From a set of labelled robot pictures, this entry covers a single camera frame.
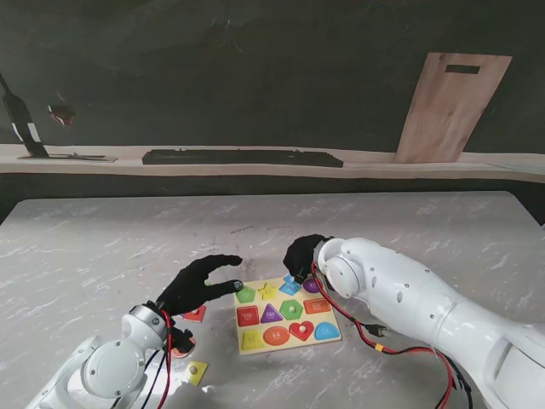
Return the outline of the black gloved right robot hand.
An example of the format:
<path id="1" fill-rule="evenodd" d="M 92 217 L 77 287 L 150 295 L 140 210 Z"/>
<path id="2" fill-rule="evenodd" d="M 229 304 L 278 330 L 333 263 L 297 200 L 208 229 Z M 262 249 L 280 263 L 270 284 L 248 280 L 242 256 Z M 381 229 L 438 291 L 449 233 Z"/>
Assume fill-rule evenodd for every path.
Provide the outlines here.
<path id="1" fill-rule="evenodd" d="M 301 285 L 312 272 L 312 265 L 324 244 L 332 237 L 311 234 L 296 239 L 287 249 L 283 265 L 288 269 L 293 280 Z"/>

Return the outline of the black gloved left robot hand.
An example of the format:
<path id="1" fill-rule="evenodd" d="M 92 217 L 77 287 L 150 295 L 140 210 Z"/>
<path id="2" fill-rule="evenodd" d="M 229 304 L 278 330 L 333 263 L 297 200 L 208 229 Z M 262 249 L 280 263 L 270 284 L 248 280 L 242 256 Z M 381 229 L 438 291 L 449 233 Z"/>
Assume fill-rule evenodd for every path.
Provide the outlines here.
<path id="1" fill-rule="evenodd" d="M 198 259 L 183 268 L 156 301 L 160 310 L 169 316 L 191 313 L 206 302 L 241 291 L 244 283 L 238 279 L 206 285 L 209 275 L 218 268 L 238 266 L 243 259 L 234 255 L 211 255 Z"/>

